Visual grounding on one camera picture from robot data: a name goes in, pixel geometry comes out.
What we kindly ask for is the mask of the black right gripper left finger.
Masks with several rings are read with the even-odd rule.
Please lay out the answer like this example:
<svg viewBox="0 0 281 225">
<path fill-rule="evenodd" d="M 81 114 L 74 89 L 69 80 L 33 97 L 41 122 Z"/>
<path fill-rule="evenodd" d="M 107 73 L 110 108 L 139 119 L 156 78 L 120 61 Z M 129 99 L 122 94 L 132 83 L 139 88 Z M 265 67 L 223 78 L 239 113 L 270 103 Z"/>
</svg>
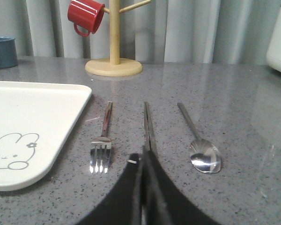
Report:
<svg viewBox="0 0 281 225">
<path fill-rule="evenodd" d="M 131 154 L 120 178 L 107 196 L 79 225 L 140 225 L 142 164 L 140 155 Z"/>
</svg>

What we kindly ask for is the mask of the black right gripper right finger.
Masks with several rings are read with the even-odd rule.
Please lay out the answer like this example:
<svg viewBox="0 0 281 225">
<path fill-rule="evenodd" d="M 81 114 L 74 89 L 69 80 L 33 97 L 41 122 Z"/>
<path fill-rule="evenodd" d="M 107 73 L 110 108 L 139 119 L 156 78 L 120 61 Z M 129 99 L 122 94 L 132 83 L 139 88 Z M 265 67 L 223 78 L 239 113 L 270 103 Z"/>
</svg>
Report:
<svg viewBox="0 0 281 225">
<path fill-rule="evenodd" d="M 217 225 L 174 185 L 151 151 L 143 152 L 143 202 L 147 225 Z"/>
</svg>

